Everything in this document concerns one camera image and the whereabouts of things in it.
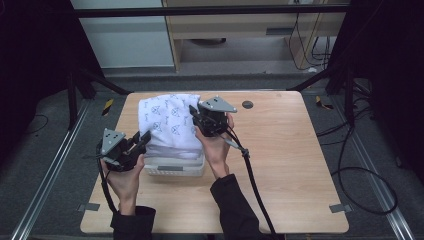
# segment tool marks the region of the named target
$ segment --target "white box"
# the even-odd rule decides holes
[[[205,155],[202,152],[196,160],[148,157],[144,163],[149,175],[200,177],[205,168]]]

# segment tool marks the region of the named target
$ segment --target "hand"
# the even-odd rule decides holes
[[[101,161],[103,172],[108,175],[106,163]],[[138,156],[133,169],[126,172],[110,171],[107,181],[119,198],[119,212],[122,215],[135,215],[136,199],[139,187],[139,176],[144,168],[144,155]]]
[[[234,128],[233,116],[227,113],[228,126]],[[223,133],[217,137],[205,137],[196,126],[196,137],[203,145],[203,152],[208,161],[216,179],[223,178],[229,174],[229,168],[226,163],[230,145],[223,138],[230,138],[228,134]]]

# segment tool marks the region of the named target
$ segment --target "black jacket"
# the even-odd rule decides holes
[[[259,220],[240,190],[234,174],[217,179],[211,193],[220,209],[220,222],[225,239],[268,239],[259,231]],[[137,206],[135,216],[115,213],[111,227],[113,238],[119,240],[152,239],[156,210]]]

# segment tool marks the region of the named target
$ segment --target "white cloth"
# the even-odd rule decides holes
[[[138,105],[140,136],[150,130],[146,157],[197,159],[202,144],[195,136],[189,105],[197,109],[200,96],[168,94],[142,99]]]

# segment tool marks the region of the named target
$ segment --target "table top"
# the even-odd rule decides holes
[[[303,98],[292,91],[187,92],[201,100],[219,95],[235,106],[236,132],[249,149],[250,161],[264,205],[277,233],[343,233],[349,228],[344,212],[332,213],[329,206],[340,204],[323,153]],[[138,131],[138,102],[168,92],[132,93],[128,96],[116,126],[132,136]],[[245,109],[244,101],[253,108]],[[269,232],[250,185],[239,150],[230,148],[227,158],[240,188]],[[155,208],[155,233],[221,233],[219,209],[210,193],[215,181],[209,166],[202,177],[150,176],[142,171],[137,205]],[[98,211],[86,211],[81,230],[86,233],[112,232],[112,212],[106,203],[100,178],[90,203]],[[113,201],[117,197],[111,192]]]

